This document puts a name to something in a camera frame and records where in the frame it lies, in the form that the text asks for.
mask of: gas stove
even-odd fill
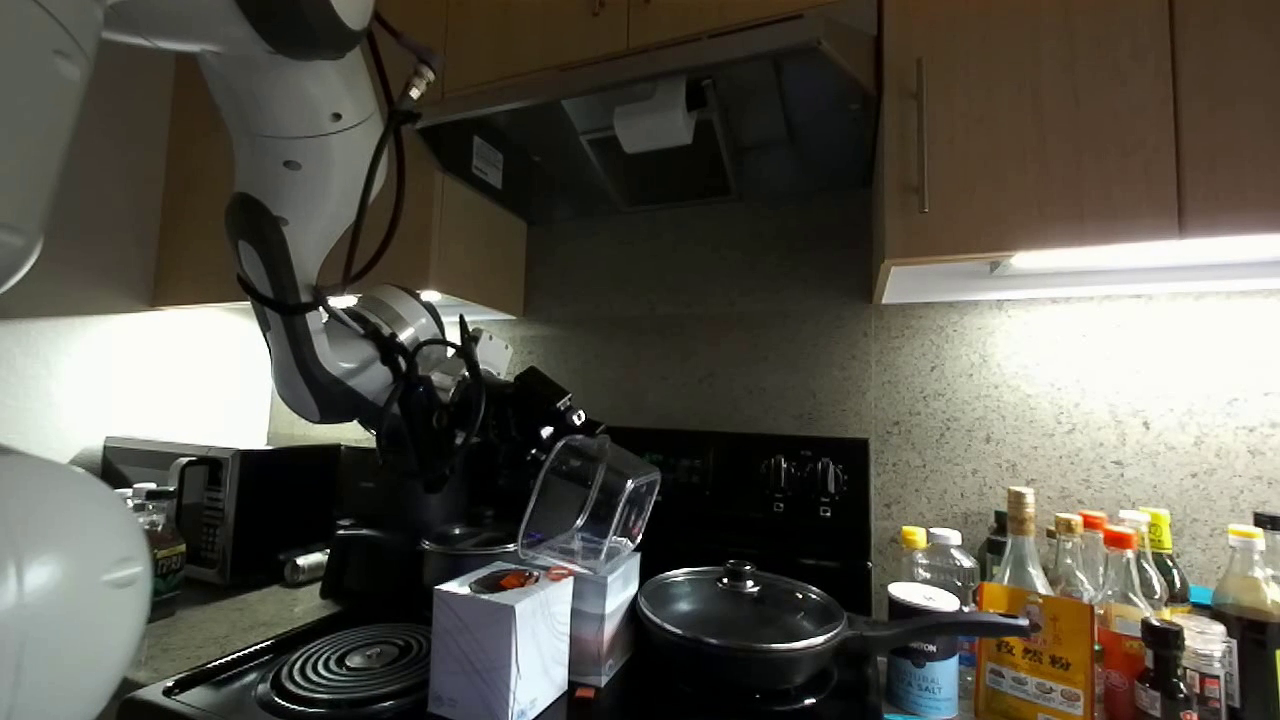
[[[730,557],[832,594],[870,611],[870,439],[745,432],[613,432],[666,473],[642,545],[642,577]],[[788,698],[719,694],[660,667],[638,630],[638,653],[602,694],[561,698],[546,720],[742,720],[880,717],[875,667],[837,667]],[[186,678],[147,684],[119,720],[402,720],[428,717],[428,616],[338,611]]]

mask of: kitchen cabinet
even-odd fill
[[[1280,6],[1171,10],[1186,231],[1280,231]]]
[[[880,287],[906,266],[1176,236],[1163,0],[880,10]]]
[[[808,6],[817,0],[447,0],[444,98],[799,17]]]
[[[438,287],[497,311],[524,310],[524,219],[444,175],[428,150],[404,135],[404,211],[392,251],[363,283]],[[237,287],[223,204],[234,196],[234,146],[193,59],[177,68],[167,185],[155,247],[155,299],[244,299]],[[392,191],[363,219],[363,251],[382,240]],[[325,283],[338,283],[345,246],[334,247]]]

